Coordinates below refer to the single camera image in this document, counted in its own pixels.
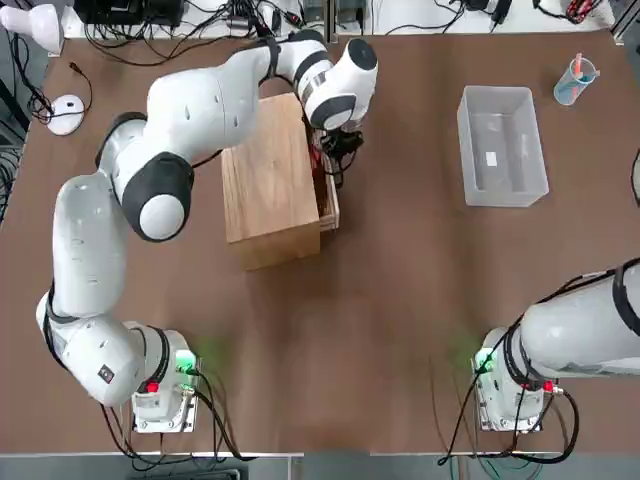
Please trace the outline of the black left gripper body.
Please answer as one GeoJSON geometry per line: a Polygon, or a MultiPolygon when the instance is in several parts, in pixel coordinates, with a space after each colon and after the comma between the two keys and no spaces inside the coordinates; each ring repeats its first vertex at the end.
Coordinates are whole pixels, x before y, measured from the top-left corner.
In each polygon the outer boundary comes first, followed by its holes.
{"type": "Polygon", "coordinates": [[[336,129],[326,132],[320,139],[320,150],[328,157],[344,157],[355,153],[364,144],[361,131],[336,129]]]}

